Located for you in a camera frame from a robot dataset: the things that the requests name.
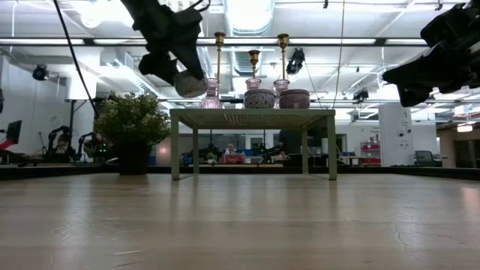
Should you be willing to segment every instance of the table leg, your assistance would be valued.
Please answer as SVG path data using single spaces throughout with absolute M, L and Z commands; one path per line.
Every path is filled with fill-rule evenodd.
M 308 174 L 308 138 L 307 128 L 301 129 L 301 171 Z
M 193 173 L 199 174 L 200 173 L 200 154 L 198 149 L 198 129 L 193 129 Z
M 335 117 L 327 116 L 328 134 L 328 180 L 337 180 L 337 134 Z
M 172 160 L 172 180 L 180 180 L 180 163 L 179 163 L 179 117 L 171 116 L 170 124 L 170 157 Z

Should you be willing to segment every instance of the green leaves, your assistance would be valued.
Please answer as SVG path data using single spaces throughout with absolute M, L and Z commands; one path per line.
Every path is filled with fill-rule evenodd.
M 170 117 L 161 112 L 156 97 L 147 94 L 112 94 L 104 101 L 103 112 L 95 127 L 116 145 L 154 145 L 170 135 Z

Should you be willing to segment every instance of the green table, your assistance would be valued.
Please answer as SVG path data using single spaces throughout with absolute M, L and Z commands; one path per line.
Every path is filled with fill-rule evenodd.
M 180 180 L 179 123 L 193 130 L 193 173 L 200 172 L 198 130 L 299 130 L 302 149 L 308 149 L 307 131 L 318 125 L 327 127 L 328 179 L 337 179 L 337 148 L 334 109 L 171 109 L 172 179 Z M 302 151 L 302 172 L 308 174 L 308 151 Z

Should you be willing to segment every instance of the floor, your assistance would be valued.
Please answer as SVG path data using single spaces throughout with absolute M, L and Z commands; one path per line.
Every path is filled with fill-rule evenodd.
M 80 175 L 0 182 L 0 269 L 478 269 L 480 182 Z

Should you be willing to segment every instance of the black plant pot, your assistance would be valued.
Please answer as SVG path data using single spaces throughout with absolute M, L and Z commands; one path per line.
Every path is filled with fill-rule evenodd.
M 121 176 L 143 176 L 149 168 L 151 145 L 125 144 L 118 151 L 118 171 Z

